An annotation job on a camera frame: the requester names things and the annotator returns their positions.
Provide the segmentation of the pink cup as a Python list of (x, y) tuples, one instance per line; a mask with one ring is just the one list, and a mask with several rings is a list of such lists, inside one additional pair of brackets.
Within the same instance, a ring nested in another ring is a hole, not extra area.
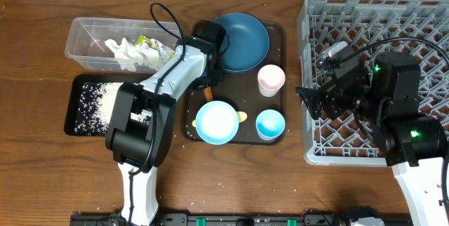
[(277, 65), (265, 65), (257, 74), (259, 92), (264, 97), (275, 96), (285, 81), (285, 72)]

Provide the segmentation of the green snack wrapper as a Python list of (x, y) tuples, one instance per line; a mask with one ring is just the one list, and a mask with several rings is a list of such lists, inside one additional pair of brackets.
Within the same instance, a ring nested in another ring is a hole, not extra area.
[(170, 59), (173, 57), (175, 52), (172, 48), (165, 46), (157, 39), (150, 39), (144, 35), (140, 35), (135, 43), (135, 46), (143, 47), (144, 44), (147, 44), (150, 48), (157, 50), (161, 59)]

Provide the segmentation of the orange carrot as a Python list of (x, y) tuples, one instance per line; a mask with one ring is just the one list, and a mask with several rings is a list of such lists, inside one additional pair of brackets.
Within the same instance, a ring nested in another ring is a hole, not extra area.
[(207, 87), (203, 89), (203, 94), (205, 96), (206, 102), (213, 101), (213, 92), (211, 90), (211, 87)]

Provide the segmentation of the white tissue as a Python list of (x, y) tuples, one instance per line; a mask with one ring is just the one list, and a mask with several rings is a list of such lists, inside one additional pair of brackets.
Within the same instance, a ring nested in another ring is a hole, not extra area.
[(159, 52), (150, 48), (147, 44), (144, 44), (143, 47), (135, 46), (126, 38), (122, 38), (120, 44), (113, 39), (108, 39), (105, 41), (105, 45), (113, 52), (122, 70), (136, 72), (137, 65), (143, 65), (157, 71), (170, 60), (161, 59)]

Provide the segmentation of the light blue rice bowl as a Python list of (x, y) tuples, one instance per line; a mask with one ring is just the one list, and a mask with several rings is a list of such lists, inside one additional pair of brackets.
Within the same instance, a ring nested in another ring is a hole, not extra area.
[(239, 117), (228, 103), (214, 100), (203, 105), (196, 113), (196, 132), (212, 145), (228, 143), (239, 129)]

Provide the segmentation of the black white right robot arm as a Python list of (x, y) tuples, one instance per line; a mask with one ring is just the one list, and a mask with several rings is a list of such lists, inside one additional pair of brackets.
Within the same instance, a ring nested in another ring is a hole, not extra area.
[(421, 113), (421, 68), (402, 52), (383, 52), (368, 69), (349, 47), (325, 57), (330, 80), (297, 94), (317, 120), (351, 112), (369, 121), (372, 141), (401, 187), (414, 225), (448, 224), (448, 139), (441, 122)]

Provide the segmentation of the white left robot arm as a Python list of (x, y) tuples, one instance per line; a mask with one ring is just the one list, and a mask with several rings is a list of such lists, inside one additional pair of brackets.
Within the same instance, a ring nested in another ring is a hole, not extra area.
[(177, 101), (188, 88), (223, 80), (220, 48), (229, 42), (222, 25), (201, 20), (191, 35), (178, 37), (175, 55), (156, 74), (119, 87), (105, 146), (123, 176), (120, 225), (150, 225), (156, 217), (156, 172), (170, 148)]

